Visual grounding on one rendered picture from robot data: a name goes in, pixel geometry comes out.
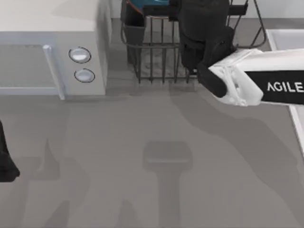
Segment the dark grey rack bin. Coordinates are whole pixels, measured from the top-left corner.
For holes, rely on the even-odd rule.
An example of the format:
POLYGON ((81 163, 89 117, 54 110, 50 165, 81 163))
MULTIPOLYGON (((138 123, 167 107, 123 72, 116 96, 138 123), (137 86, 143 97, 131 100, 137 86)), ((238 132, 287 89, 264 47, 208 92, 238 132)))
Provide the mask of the dark grey rack bin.
POLYGON ((127 43, 127 62, 128 64, 136 64, 136 51, 141 51, 141 49, 131 46, 143 44, 145 18, 140 10, 133 6, 131 0, 122 0, 121 22, 127 43))

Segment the pale microwave oven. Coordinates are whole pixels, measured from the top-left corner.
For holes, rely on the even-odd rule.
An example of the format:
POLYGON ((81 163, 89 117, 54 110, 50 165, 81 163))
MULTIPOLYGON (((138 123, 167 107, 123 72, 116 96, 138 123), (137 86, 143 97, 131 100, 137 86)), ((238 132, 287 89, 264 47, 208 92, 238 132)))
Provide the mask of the pale microwave oven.
POLYGON ((66 98, 105 94, 111 33, 107 0, 0 0, 0 45, 51 45, 66 98), (76 47, 88 49, 91 60, 72 61, 68 52, 76 47), (83 68, 94 72, 93 82, 74 78, 83 68))

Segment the large round microwave knob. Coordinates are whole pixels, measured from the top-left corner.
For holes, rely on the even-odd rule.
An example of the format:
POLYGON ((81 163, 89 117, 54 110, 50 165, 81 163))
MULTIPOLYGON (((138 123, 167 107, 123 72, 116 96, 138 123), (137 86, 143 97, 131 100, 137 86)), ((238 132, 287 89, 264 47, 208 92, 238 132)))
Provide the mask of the large round microwave knob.
POLYGON ((91 60, 91 53, 84 47, 76 47, 68 52, 70 59, 76 63, 84 64, 91 60))

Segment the small round microwave knob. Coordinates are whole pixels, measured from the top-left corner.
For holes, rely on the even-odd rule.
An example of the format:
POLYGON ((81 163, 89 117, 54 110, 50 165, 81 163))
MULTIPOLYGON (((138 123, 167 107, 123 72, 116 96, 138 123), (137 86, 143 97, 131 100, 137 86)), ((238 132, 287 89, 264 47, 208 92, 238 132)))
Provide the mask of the small round microwave knob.
POLYGON ((74 72, 74 78, 81 83, 91 83, 95 80, 95 74, 90 69, 83 68, 74 72))

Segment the microwave glass door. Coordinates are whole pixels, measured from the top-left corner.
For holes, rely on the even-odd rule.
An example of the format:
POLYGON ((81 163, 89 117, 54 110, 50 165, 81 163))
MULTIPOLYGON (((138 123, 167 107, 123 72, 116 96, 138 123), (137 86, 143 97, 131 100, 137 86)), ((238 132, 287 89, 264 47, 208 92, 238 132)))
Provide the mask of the microwave glass door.
POLYGON ((58 95, 43 45, 0 45, 0 95, 58 95))

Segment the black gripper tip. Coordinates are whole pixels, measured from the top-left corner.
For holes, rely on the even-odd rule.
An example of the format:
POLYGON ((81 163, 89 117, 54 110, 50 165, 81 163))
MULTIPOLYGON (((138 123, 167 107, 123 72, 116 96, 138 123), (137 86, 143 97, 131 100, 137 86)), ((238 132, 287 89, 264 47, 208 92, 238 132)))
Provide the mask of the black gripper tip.
POLYGON ((20 171, 9 153, 3 124, 0 120, 0 183, 13 182, 19 176, 20 171))

